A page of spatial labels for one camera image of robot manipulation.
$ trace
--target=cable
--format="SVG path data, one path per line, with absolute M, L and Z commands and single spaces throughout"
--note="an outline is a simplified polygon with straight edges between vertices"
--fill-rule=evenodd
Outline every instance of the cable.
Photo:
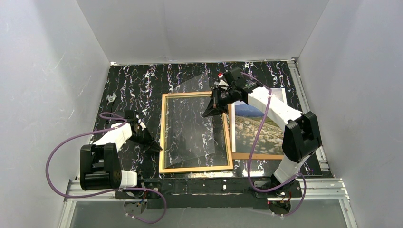
M 117 116 L 117 118 L 104 116 L 105 114 L 108 114 L 108 115 L 111 115 L 111 116 Z M 101 118 L 103 118 L 103 119 L 107 119 L 107 120 L 119 120 L 119 121 L 123 121 L 123 123 L 121 123 L 120 125 L 118 125 L 116 128 L 122 127 L 123 125 L 125 125 L 125 124 L 127 123 L 127 120 L 126 120 L 126 119 L 124 119 L 123 117 L 121 117 L 121 116 L 119 116 L 119 115 L 116 115 L 115 113 L 103 112 L 103 113 L 99 114 L 99 117 L 101 117 Z M 64 193 L 60 192 L 59 190 L 57 190 L 56 187 L 53 185 L 52 181 L 50 180 L 50 176 L 49 176 L 50 160 L 52 159 L 53 155 L 56 153 L 56 151 L 57 151 L 62 145 L 64 145 L 65 143 L 67 143 L 67 142 L 69 142 L 69 141 L 71 141 L 71 140 L 73 140 L 73 139 L 79 138 L 79 137 L 83 137 L 83 136 L 91 135 L 91 134 L 97 134 L 97 133 L 108 132 L 108 131 L 114 130 L 114 129 L 116 129 L 116 128 L 107 128 L 107 129 L 103 129 L 103 130 L 98 130 L 98 131 L 93 131 L 93 132 L 88 132 L 88 133 L 79 134 L 79 135 L 70 137 L 70 138 L 64 140 L 63 142 L 61 142 L 59 145 L 57 145 L 56 148 L 54 148 L 54 149 L 52 150 L 52 152 L 50 153 L 50 155 L 49 155 L 49 157 L 48 157 L 48 160 L 46 161 L 46 166 L 45 166 L 46 180 L 48 181 L 48 184 L 49 184 L 50 188 L 51 188 L 56 194 L 58 194 L 59 196 L 63 196 L 63 197 L 65 197 L 65 198 L 73 198 L 73 199 L 87 198 L 87 197 L 97 196 L 97 195 L 104 194 L 104 193 L 107 193 L 107 192 L 119 190 L 119 189 L 108 189 L 108 190 L 104 190 L 104 191 L 100 191 L 100 192 L 92 193 L 92 194 L 88 194 L 88 195 L 83 195 L 83 196 L 71 196 L 71 195 L 64 194 Z M 161 196 L 161 198 L 162 198 L 162 200 L 163 200 L 163 202 L 164 202 L 164 211 L 163 211 L 162 215 L 161 215 L 157 220 L 155 220 L 155 221 L 148 221 L 148 220 L 145 220 L 145 219 L 142 219 L 142 218 L 139 218 L 139 217 L 132 216 L 133 218 L 136 218 L 137 220 L 140 220 L 140 221 L 142 221 L 142 222 L 144 222 L 144 223 L 153 224 L 153 223 L 156 223 L 156 222 L 160 221 L 160 220 L 164 217 L 164 215 L 165 215 L 165 213 L 166 213 L 166 209 L 167 209 L 167 206 L 166 206 L 166 199 L 165 199 L 165 197 L 164 197 L 160 192 L 155 191 L 155 190 L 153 190 L 153 189 L 146 189 L 146 188 L 124 188 L 124 189 L 126 189 L 126 190 L 151 191 L 151 192 L 154 192 L 154 193 L 158 194 L 159 196 Z
M 141 204 L 141 203 L 144 201 L 145 197 L 147 196 L 147 191 L 143 191 L 143 194 L 144 194 L 144 196 L 143 196 L 143 198 L 141 199 L 141 201 L 139 202 L 139 204 Z
M 289 197 L 288 197 L 288 200 L 286 201 L 286 203 L 288 203 L 291 200 L 291 191 L 289 193 L 290 194 L 289 194 Z
M 131 196 L 130 194 L 128 194 L 128 192 L 126 193 L 127 195 L 129 195 L 129 196 L 131 196 L 131 197 L 133 197 L 133 198 L 136 198 L 136 199 L 138 199 L 138 198 L 140 198 L 140 197 L 142 197 L 143 195 L 144 195 L 144 193 L 145 193 L 146 191 L 143 191 L 139 196 Z
M 245 73 L 242 73 L 242 72 L 241 72 L 241 74 L 243 74 L 243 75 L 245 75 L 245 76 L 248 76 L 248 77 L 250 77 L 250 78 L 252 78 L 252 79 L 258 81 L 259 83 L 261 83 L 258 79 L 256 79 L 256 78 L 253 77 L 253 76 L 250 76 L 250 75 L 245 74 Z M 284 185 L 290 183 L 291 181 L 293 181 L 293 180 L 298 176 L 298 174 L 293 175 L 293 176 L 290 177 L 288 180 L 286 180 L 284 183 L 282 183 L 282 184 L 280 184 L 280 185 L 278 185 L 278 186 L 276 186 L 276 187 L 273 187 L 273 188 L 271 188 L 271 189 L 264 189 L 264 190 L 263 190 L 263 189 L 258 189 L 258 188 L 256 188 L 256 187 L 253 185 L 252 178 L 250 177 L 250 167 L 251 167 L 251 165 L 252 165 L 252 156 L 253 156 L 253 152 L 255 151 L 255 147 L 256 147 L 256 144 L 257 144 L 257 142 L 258 142 L 260 132 L 262 131 L 263 125 L 264 125 L 264 123 L 265 123 L 265 121 L 266 121 L 267 113 L 269 112 L 270 101 L 271 101 L 271 88 L 268 88 L 266 85 L 264 85 L 264 87 L 265 87 L 266 89 L 268 89 L 268 91 L 269 91 L 269 98 L 268 98 L 268 100 L 267 100 L 267 106 L 266 106 L 266 110 L 265 110 L 265 113 L 264 113 L 263 118 L 262 118 L 262 122 L 260 123 L 258 132 L 256 133 L 255 140 L 253 141 L 253 145 L 252 145 L 252 148 L 251 148 L 251 150 L 250 150 L 249 159 L 248 159 L 248 166 L 247 166 L 249 184 L 250 184 L 250 186 L 252 187 L 252 189 L 255 190 L 255 191 L 257 191 L 257 192 L 270 192 L 270 191 L 277 190 L 277 189 L 283 187 Z M 299 173 L 299 175 L 301 175 L 301 176 L 302 176 L 302 179 L 304 180 L 304 186 L 305 186 L 305 188 L 304 188 L 304 193 L 303 193 L 303 195 L 302 195 L 302 198 L 301 198 L 300 203 L 297 205 L 297 207 L 296 207 L 292 212 L 286 214 L 287 216 L 288 216 L 288 215 L 291 215 L 292 213 L 294 213 L 294 212 L 301 206 L 302 202 L 304 201 L 305 194 L 306 194 L 306 192 L 307 192 L 307 188 L 306 188 L 307 185 L 306 185 L 305 177 L 304 177 L 301 173 Z
M 284 196 L 283 196 L 283 198 L 281 200 L 271 201 L 271 202 L 283 202 L 285 198 L 286 198 L 286 195 L 284 194 Z
M 294 214 L 294 212 L 296 212 L 298 208 L 301 207 L 301 204 L 305 199 L 305 195 L 307 194 L 307 181 L 305 180 L 305 177 L 304 175 L 302 175 L 302 173 L 299 173 L 299 175 L 302 177 L 302 180 L 304 181 L 304 193 L 302 193 L 301 201 L 298 203 L 298 205 L 292 211 L 290 211 L 288 214 L 285 214 L 284 216 Z
M 249 184 L 250 184 L 250 186 L 252 187 L 252 189 L 255 190 L 255 191 L 257 191 L 257 192 L 270 192 L 270 191 L 277 190 L 277 189 L 283 187 L 284 185 L 290 183 L 291 181 L 293 181 L 293 180 L 297 177 L 297 175 L 293 175 L 293 176 L 290 177 L 288 180 L 286 180 L 284 183 L 282 183 L 282 184 L 280 184 L 280 185 L 278 185 L 278 186 L 276 186 L 276 187 L 273 187 L 273 188 L 271 188 L 271 189 L 264 189 L 264 190 L 263 190 L 263 189 L 258 189 L 258 188 L 256 188 L 256 187 L 253 185 L 252 178 L 250 177 L 250 166 L 252 165 L 252 156 L 253 156 L 253 152 L 255 151 L 255 147 L 256 147 L 256 144 L 258 143 L 258 139 L 259 139 L 260 132 L 262 131 L 263 125 L 264 125 L 264 123 L 265 123 L 265 121 L 266 121 L 266 118 L 267 118 L 267 113 L 269 112 L 270 100 L 271 100 L 271 97 L 270 97 L 270 96 L 271 96 L 271 88 L 268 88 L 268 90 L 269 90 L 269 98 L 268 98 L 268 101 L 267 101 L 266 110 L 265 110 L 265 113 L 264 113 L 264 115 L 263 115 L 262 122 L 260 123 L 258 132 L 257 132 L 257 134 L 256 134 L 256 136 L 255 136 L 255 140 L 253 141 L 252 149 L 250 150 L 249 159 L 248 159 L 248 168 L 247 168 Z
M 299 207 L 301 207 L 301 204 L 302 204 L 302 202 L 304 201 L 304 199 L 305 199 L 305 195 L 307 194 L 307 181 L 305 180 L 305 177 L 304 177 L 304 175 L 302 175 L 302 173 L 299 173 L 299 175 L 302 177 L 302 180 L 304 181 L 304 192 L 302 193 L 302 197 L 301 197 L 301 201 L 298 203 L 298 205 L 292 210 L 292 211 L 290 211 L 288 214 L 282 214 L 282 215 L 277 215 L 277 216 L 279 216 L 279 217 L 282 217 L 282 216 L 289 216 L 289 215 L 292 215 L 292 214 L 294 214 L 294 212 L 296 212 L 297 210 L 298 210 L 298 208 Z M 264 215 L 271 215 L 271 216 L 274 216 L 274 215 L 276 215 L 276 214 L 274 214 L 274 212 L 273 213 L 271 213 L 271 214 L 269 214 L 269 213 L 266 213 L 266 212 L 263 212 L 263 211 L 258 211 L 258 210 L 253 210 L 253 209 L 247 209 L 248 211 L 252 211 L 252 212 L 254 212 L 254 213 L 259 213 L 259 214 L 264 214 Z
M 263 85 L 263 87 L 265 87 L 266 89 L 270 89 L 267 85 L 265 85 L 265 84 L 263 84 L 263 83 L 261 83 L 257 78 L 255 78 L 254 76 L 252 76 L 252 75 L 248 75 L 248 74 L 246 74 L 246 73 L 243 73 L 243 72 L 241 72 L 241 74 L 243 74 L 243 75 L 245 75 L 245 76 L 248 76 L 248 77 L 250 77 L 251 79 L 253 79 L 253 80 L 255 80 L 255 81 L 257 81 L 257 82 L 259 82 L 260 84 L 262 84 Z

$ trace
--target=white wall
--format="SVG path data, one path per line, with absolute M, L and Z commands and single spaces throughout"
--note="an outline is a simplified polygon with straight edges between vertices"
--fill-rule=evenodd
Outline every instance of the white wall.
M 298 57 L 328 0 L 77 0 L 109 61 Z
M 403 2 L 331 0 L 299 69 L 359 227 L 403 227 Z
M 110 64 L 76 1 L 0 6 L 0 227 L 54 228 L 63 198 L 46 182 L 46 160 L 59 142 L 92 129 Z M 55 155 L 59 190 L 86 142 Z

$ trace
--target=marble pattern surface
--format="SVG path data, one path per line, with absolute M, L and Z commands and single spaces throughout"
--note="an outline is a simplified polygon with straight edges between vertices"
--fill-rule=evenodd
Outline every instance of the marble pattern surface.
M 158 64 L 158 65 L 127 65 L 112 66 L 109 69 L 103 97 L 98 113 L 105 111 L 122 112 L 135 109 L 146 124 L 150 133 L 160 139 L 162 94 L 175 92 L 210 91 L 213 79 L 219 72 L 239 67 L 245 73 L 254 75 L 259 81 L 273 88 L 285 88 L 287 104 L 300 110 L 298 95 L 292 81 L 289 68 L 283 61 L 264 62 L 230 62 L 230 63 L 189 63 L 189 64 Z M 194 80 L 197 85 L 184 88 L 184 82 Z M 116 100 L 108 103 L 106 96 L 115 93 Z M 95 129 L 105 129 L 106 121 L 96 119 Z M 92 141 L 102 137 L 92 136 Z M 159 174 L 159 154 L 144 153 L 141 147 L 128 141 L 119 151 L 120 163 L 124 170 L 137 171 L 143 178 L 193 178 L 193 177 L 245 177 L 245 160 L 234 160 L 232 171 L 204 173 Z M 270 176 L 279 166 L 279 160 L 253 160 L 251 176 Z M 321 175 L 316 156 L 311 156 L 301 169 L 304 175 Z

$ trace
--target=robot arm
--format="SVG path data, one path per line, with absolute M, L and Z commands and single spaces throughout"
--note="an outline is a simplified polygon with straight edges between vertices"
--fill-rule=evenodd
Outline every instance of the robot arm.
M 120 128 L 112 124 L 108 131 L 93 144 L 80 150 L 80 185 L 83 190 L 117 189 L 137 185 L 137 173 L 124 171 L 120 167 L 117 152 L 127 140 L 143 145 L 146 152 L 159 152 L 160 145 L 139 120 L 138 113 L 126 111 L 127 123 Z
M 261 87 L 260 83 L 246 81 L 239 68 L 221 75 L 220 82 L 216 82 L 215 85 L 217 87 L 213 89 L 203 117 L 227 112 L 228 104 L 235 101 L 244 101 L 264 113 L 268 98 L 271 97 L 267 116 L 284 131 L 282 149 L 285 155 L 271 177 L 272 187 L 284 183 L 297 174 L 310 155 L 322 145 L 315 114 L 301 113 L 275 96 L 270 96 L 269 91 Z
M 249 105 L 264 113 L 269 97 L 267 89 L 258 87 L 248 94 L 248 102 Z M 310 155 L 321 146 L 319 127 L 316 116 L 312 112 L 301 113 L 275 96 L 271 96 L 267 117 L 284 131 L 283 151 L 285 156 L 274 172 L 274 177 L 280 184 L 297 174 Z

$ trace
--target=photograph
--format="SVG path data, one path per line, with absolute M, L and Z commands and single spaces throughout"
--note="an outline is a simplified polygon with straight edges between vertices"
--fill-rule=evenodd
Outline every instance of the photograph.
M 287 103 L 284 88 L 272 88 L 272 95 L 275 95 L 280 101 Z M 264 113 L 240 101 L 234 102 L 231 108 L 232 152 L 250 153 Z M 282 143 L 283 131 L 275 122 L 267 117 L 260 132 L 254 153 L 284 155 L 281 148 Z

